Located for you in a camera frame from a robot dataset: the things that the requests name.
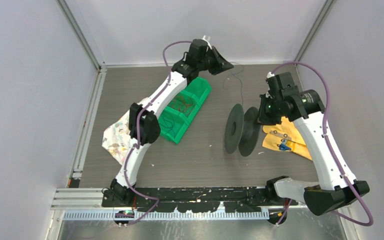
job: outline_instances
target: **green basket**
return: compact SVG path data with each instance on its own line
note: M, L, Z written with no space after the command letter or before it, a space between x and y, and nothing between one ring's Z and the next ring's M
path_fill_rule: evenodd
M160 135L179 144L212 88L204 78L195 78L164 108L158 118Z

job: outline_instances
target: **patterned fabric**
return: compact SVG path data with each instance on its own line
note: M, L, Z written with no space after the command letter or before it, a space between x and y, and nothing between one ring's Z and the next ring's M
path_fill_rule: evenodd
M121 165L125 162L129 150L129 112L127 111L117 122L107 127L102 138L102 147Z

